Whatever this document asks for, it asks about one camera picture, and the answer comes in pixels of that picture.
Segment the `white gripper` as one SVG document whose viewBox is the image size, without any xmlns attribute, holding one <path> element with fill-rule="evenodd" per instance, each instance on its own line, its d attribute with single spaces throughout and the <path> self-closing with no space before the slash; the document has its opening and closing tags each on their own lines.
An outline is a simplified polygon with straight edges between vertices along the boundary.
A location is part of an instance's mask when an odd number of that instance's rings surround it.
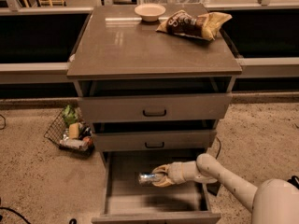
<svg viewBox="0 0 299 224">
<path fill-rule="evenodd" d="M 195 161 L 173 162 L 160 165 L 152 170 L 154 174 L 164 174 L 161 180 L 153 182 L 158 188 L 166 188 L 174 184 L 182 184 L 194 181 L 199 176 L 199 170 Z"/>
</svg>

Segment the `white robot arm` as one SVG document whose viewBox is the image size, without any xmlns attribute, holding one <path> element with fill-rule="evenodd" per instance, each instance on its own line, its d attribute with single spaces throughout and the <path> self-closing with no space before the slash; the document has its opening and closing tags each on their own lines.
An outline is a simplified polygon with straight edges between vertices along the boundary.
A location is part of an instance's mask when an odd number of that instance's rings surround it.
<svg viewBox="0 0 299 224">
<path fill-rule="evenodd" d="M 207 153 L 195 161 L 160 165 L 152 172 L 159 175 L 153 182 L 156 187 L 219 181 L 251 212 L 251 224 L 299 224 L 299 189 L 285 180 L 268 179 L 256 187 Z"/>
</svg>

